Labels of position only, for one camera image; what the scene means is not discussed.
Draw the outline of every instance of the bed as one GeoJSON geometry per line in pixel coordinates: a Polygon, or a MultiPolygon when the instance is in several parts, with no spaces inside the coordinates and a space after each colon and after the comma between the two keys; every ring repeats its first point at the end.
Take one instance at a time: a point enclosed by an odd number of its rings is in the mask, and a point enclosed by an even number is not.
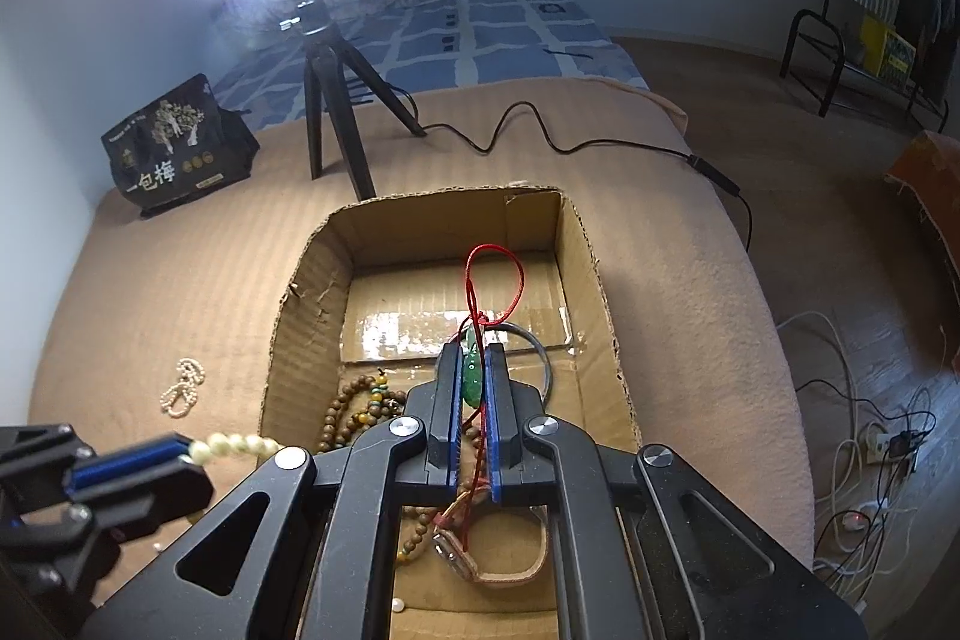
{"type": "MultiPolygon", "coordinates": [[[[341,24],[392,85],[416,93],[524,77],[609,77],[646,87],[630,56],[575,0],[436,0],[341,24]]],[[[354,103],[370,101],[354,85],[354,103]]],[[[297,37],[252,53],[214,85],[251,130],[300,119],[304,51],[297,37]]]]}
{"type": "MultiPolygon", "coordinates": [[[[473,138],[487,138],[518,100],[539,106],[563,146],[598,135],[685,149],[681,112],[615,80],[538,77],[418,96],[424,123],[448,120],[473,138]]],[[[676,448],[809,565],[813,494],[796,394],[757,277],[707,180],[635,149],[557,157],[522,110],[488,157],[451,133],[400,133],[380,104],[359,106],[357,119],[381,194],[515,181],[563,189],[599,262],[643,440],[676,448]]],[[[171,429],[256,431],[272,330],[299,254],[326,216],[354,200],[333,145],[325,173],[310,180],[304,121],[257,138],[250,179],[169,213],[141,220],[119,193],[107,194],[47,338],[32,421],[69,421],[98,450],[171,429]],[[172,421],[158,398],[183,357],[200,360],[206,380],[195,408],[172,421]]],[[[218,496],[251,466],[211,465],[218,496]]],[[[130,544],[107,590],[183,528],[130,544]]],[[[549,615],[515,614],[514,629],[517,621],[526,629],[511,636],[556,637],[549,615]]],[[[447,634],[505,636],[499,613],[408,606],[392,637],[427,640],[438,622],[447,634]]]]}

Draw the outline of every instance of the yellow box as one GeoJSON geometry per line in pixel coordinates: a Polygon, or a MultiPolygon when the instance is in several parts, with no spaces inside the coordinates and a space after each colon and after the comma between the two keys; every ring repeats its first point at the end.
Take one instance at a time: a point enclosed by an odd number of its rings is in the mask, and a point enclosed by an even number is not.
{"type": "Polygon", "coordinates": [[[860,40],[865,49],[864,70],[885,82],[903,87],[913,69],[916,47],[869,15],[863,17],[860,40]]]}

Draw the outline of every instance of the beige blanket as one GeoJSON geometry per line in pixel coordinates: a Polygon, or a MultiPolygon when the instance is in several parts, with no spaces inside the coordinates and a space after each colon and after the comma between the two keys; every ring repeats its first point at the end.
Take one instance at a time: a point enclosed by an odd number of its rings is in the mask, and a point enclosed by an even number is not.
{"type": "MultiPolygon", "coordinates": [[[[421,122],[449,122],[486,143],[521,99],[539,106],[560,146],[619,136],[686,149],[682,114],[671,123],[651,98],[601,80],[428,93],[419,96],[421,122]]],[[[512,181],[570,195],[600,261],[644,441],[675,448],[809,564],[813,499],[789,369],[741,239],[707,180],[657,152],[559,157],[522,109],[489,157],[444,130],[412,138],[382,106],[359,107],[357,118],[381,195],[512,181]]],[[[324,133],[329,167],[318,181],[296,122],[259,135],[251,179],[195,204],[142,221],[109,193],[56,311],[32,421],[75,424],[98,450],[171,429],[253,433],[286,282],[313,229],[354,200],[329,125],[324,133]],[[172,421],[158,397],[181,357],[200,360],[206,381],[189,416],[172,421]]],[[[227,461],[210,472],[222,494],[250,468],[227,461]]],[[[107,589],[150,560],[152,542],[128,546],[107,589]]],[[[415,619],[405,615],[395,618],[401,634],[415,619]]]]}

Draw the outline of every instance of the black tripod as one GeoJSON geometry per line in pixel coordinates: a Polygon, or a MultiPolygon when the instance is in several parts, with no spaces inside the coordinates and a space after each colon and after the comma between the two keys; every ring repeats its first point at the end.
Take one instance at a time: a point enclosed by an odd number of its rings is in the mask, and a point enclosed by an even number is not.
{"type": "Polygon", "coordinates": [[[419,126],[407,107],[400,103],[400,99],[376,73],[376,69],[356,47],[344,39],[337,23],[330,18],[330,12],[323,0],[305,1],[299,6],[298,12],[306,52],[304,100],[307,144],[310,147],[310,176],[315,180],[323,173],[323,154],[320,147],[320,116],[323,113],[320,97],[323,96],[357,199],[366,201],[376,198],[370,165],[360,139],[356,117],[353,115],[347,81],[344,80],[344,65],[370,87],[373,95],[383,101],[384,106],[406,125],[410,133],[425,136],[426,131],[419,126]]]}

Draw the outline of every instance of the wooden floor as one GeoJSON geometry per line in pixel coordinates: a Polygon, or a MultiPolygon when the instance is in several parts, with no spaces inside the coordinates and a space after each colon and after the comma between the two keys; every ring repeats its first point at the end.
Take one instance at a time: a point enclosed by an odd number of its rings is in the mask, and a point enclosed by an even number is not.
{"type": "MultiPolygon", "coordinates": [[[[909,557],[894,576],[877,576],[865,597],[864,620],[872,637],[882,637],[923,589],[960,527],[960,384],[949,369],[960,316],[944,261],[923,237],[917,213],[881,179],[917,129],[896,111],[882,121],[843,110],[822,119],[803,88],[781,80],[778,65],[763,58],[689,44],[618,43],[652,90],[688,111],[693,151],[742,187],[755,217],[750,255],[774,319],[808,309],[829,315],[859,395],[888,415],[904,412],[920,386],[929,389],[938,424],[896,503],[918,510],[896,515],[880,569],[901,560],[916,515],[909,557]]],[[[745,231],[742,205],[722,197],[745,231]]],[[[795,385],[823,378],[845,387],[822,323],[805,319],[781,337],[795,385]]],[[[848,405],[815,385],[800,391],[800,409],[819,497],[829,493],[838,443],[850,436],[848,405]]],[[[877,416],[861,405],[860,427],[869,420],[877,416]]],[[[923,427],[923,416],[913,420],[923,427]]],[[[896,422],[890,430],[902,428],[896,422]]],[[[858,490],[838,509],[875,496],[878,469],[865,467],[858,490]]],[[[829,514],[829,503],[818,504],[818,533],[829,514]]],[[[829,538],[818,555],[841,558],[829,538]]]]}

